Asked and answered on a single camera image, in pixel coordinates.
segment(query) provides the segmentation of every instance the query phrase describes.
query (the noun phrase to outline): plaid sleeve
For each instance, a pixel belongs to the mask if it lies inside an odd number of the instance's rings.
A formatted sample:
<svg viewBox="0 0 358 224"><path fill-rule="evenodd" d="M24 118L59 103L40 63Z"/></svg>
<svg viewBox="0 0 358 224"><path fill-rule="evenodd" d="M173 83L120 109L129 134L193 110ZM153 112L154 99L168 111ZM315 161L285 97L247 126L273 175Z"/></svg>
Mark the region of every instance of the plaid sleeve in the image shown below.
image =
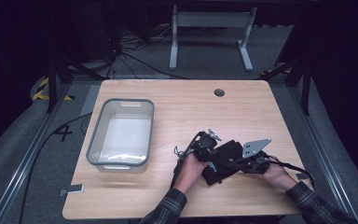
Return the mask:
<svg viewBox="0 0 358 224"><path fill-rule="evenodd" d="M176 223L186 203L184 193L178 189L170 189L155 210L145 216L140 223Z"/></svg>
<svg viewBox="0 0 358 224"><path fill-rule="evenodd" d="M336 209L313 192L304 182L300 181L286 191L286 195L301 210L308 224L316 223L358 223L349 214Z"/></svg>

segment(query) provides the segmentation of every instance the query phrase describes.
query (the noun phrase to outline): white metal frame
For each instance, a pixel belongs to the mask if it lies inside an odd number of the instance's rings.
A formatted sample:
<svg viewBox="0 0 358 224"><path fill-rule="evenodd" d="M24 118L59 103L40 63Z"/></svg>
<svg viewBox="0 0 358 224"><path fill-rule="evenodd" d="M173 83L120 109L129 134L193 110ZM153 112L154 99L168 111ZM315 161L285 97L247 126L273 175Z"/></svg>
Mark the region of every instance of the white metal frame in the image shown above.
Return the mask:
<svg viewBox="0 0 358 224"><path fill-rule="evenodd" d="M245 31L242 40L238 40L246 71L252 71L252 63L246 50L246 43L252 30L257 8L253 7L250 12L188 12L178 11L177 5L173 6L172 13L172 47L170 69L176 69L178 54L177 29L183 27L239 27Z"/></svg>

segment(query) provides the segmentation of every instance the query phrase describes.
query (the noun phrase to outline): person's right hand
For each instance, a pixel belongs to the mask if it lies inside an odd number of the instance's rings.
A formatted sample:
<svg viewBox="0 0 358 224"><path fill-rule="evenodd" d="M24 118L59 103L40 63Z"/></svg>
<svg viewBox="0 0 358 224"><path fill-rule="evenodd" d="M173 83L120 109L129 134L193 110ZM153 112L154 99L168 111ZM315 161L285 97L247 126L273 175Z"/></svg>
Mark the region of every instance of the person's right hand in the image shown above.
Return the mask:
<svg viewBox="0 0 358 224"><path fill-rule="evenodd" d="M278 158L269 158L272 161L277 161ZM278 164L271 163L269 168L263 175L247 174L266 180L271 186L279 189L289 190L294 187L297 182Z"/></svg>

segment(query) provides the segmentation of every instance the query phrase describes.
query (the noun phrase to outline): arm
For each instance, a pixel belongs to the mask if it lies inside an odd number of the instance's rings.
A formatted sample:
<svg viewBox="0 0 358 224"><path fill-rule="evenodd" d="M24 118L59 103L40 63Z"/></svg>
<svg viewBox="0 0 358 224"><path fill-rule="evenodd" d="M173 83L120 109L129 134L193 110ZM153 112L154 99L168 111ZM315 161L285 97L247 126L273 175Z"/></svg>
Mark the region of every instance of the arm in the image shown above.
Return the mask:
<svg viewBox="0 0 358 224"><path fill-rule="evenodd" d="M140 223L176 223L187 203L186 194L201 176L208 162L198 161L191 153L185 159L182 170L172 189L157 207L144 217Z"/></svg>
<svg viewBox="0 0 358 224"><path fill-rule="evenodd" d="M318 196L302 181L297 183L278 164L271 164L263 175L252 175L266 180L271 186L286 190L286 195L301 210L304 220L316 223L358 223L349 214L341 211Z"/></svg>

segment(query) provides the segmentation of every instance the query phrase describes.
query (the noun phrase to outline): clear plastic bin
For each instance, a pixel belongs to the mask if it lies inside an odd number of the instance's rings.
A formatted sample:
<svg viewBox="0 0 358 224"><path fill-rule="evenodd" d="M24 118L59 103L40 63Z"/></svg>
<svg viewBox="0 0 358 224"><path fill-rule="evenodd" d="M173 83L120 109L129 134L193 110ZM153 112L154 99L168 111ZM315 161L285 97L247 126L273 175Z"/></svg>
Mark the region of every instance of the clear plastic bin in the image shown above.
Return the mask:
<svg viewBox="0 0 358 224"><path fill-rule="evenodd" d="M107 100L90 139L87 151L89 163L101 172L144 172L154 109L153 102L149 100Z"/></svg>

